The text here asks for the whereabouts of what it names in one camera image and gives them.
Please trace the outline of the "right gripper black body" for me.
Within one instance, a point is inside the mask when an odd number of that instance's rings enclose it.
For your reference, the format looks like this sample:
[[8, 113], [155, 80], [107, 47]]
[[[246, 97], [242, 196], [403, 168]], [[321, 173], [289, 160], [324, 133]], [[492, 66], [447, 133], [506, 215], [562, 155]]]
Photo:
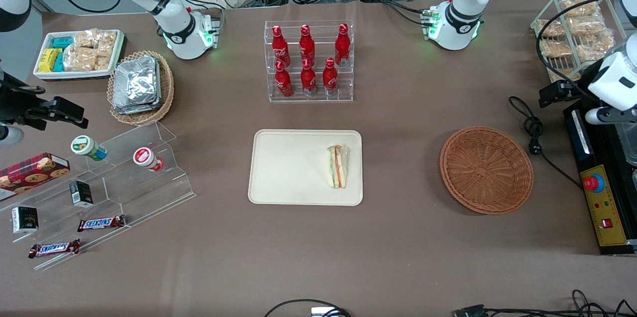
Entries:
[[29, 115], [31, 109], [38, 110], [45, 100], [38, 95], [46, 90], [30, 86], [14, 76], [1, 73], [0, 119], [6, 124], [46, 124], [46, 121]]

